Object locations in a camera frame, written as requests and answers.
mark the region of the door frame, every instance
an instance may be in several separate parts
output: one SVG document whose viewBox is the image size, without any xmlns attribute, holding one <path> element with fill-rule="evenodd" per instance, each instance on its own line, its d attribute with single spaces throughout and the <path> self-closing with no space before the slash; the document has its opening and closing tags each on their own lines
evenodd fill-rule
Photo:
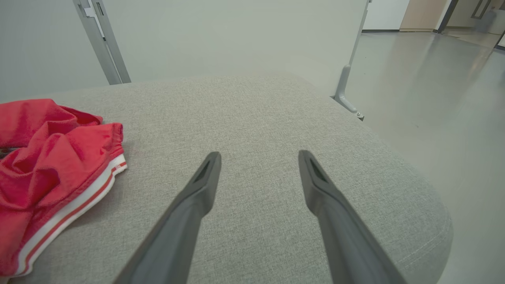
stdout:
<svg viewBox="0 0 505 284">
<path fill-rule="evenodd" d="M 498 40 L 498 42 L 494 46 L 494 48 L 496 48 L 497 50 L 505 51 L 505 48 L 503 46 L 498 45 L 498 43 L 501 41 L 501 39 L 503 38 L 504 35 L 505 35 L 505 31 L 503 31 L 503 33 L 501 34 L 500 39 Z"/>
<path fill-rule="evenodd" d="M 451 0 L 449 7 L 447 7 L 447 11 L 445 12 L 445 16 L 442 19 L 442 22 L 440 23 L 440 26 L 436 30 L 437 33 L 442 33 L 443 30 L 447 27 L 447 24 L 449 23 L 449 19 L 452 16 L 452 13 L 454 12 L 454 9 L 456 8 L 456 5 L 458 4 L 458 0 Z"/>
</svg>

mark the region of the white wall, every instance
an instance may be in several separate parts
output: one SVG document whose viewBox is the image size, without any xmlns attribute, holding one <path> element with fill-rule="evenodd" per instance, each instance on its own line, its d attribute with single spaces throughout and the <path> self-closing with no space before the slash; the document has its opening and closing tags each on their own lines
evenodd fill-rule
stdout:
<svg viewBox="0 0 505 284">
<path fill-rule="evenodd" d="M 105 0 L 132 81 L 288 71 L 333 95 L 366 0 Z"/>
<path fill-rule="evenodd" d="M 398 30 L 409 0 L 372 0 L 364 30 Z"/>
<path fill-rule="evenodd" d="M 0 102 L 105 85 L 71 0 L 0 1 Z"/>
<path fill-rule="evenodd" d="M 471 16 L 479 0 L 459 0 L 454 8 L 454 11 L 449 19 L 447 26 L 451 27 L 473 27 L 475 19 Z"/>
</svg>

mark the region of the glossy floor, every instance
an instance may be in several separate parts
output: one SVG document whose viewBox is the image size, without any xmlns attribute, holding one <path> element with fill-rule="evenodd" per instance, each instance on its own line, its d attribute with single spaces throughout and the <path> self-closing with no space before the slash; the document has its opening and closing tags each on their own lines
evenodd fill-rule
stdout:
<svg viewBox="0 0 505 284">
<path fill-rule="evenodd" d="M 480 33 L 468 30 L 448 30 L 447 32 L 444 31 L 444 34 L 487 48 L 493 48 L 501 38 L 501 34 Z"/>
<path fill-rule="evenodd" d="M 434 33 L 366 33 L 346 93 L 451 212 L 439 283 L 503 283 L 505 53 Z"/>
</svg>

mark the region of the gray cushion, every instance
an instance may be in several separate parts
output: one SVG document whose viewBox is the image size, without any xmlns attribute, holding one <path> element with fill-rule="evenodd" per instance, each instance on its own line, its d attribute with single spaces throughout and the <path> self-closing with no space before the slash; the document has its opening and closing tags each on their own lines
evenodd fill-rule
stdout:
<svg viewBox="0 0 505 284">
<path fill-rule="evenodd" d="M 189 283 L 331 282 L 301 189 L 300 149 L 316 156 L 409 283 L 436 283 L 444 269 L 452 224 L 433 187 L 297 77 L 186 78 L 50 97 L 123 123 L 128 169 L 12 283 L 113 281 L 211 151 L 223 165 Z"/>
</svg>

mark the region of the red fabric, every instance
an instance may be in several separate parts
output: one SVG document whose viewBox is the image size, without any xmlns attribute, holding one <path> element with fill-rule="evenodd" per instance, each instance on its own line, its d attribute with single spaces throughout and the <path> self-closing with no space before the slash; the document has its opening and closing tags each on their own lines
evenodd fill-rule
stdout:
<svg viewBox="0 0 505 284">
<path fill-rule="evenodd" d="M 23 245 L 123 153 L 123 126 L 49 99 L 0 104 L 0 275 Z"/>
</svg>

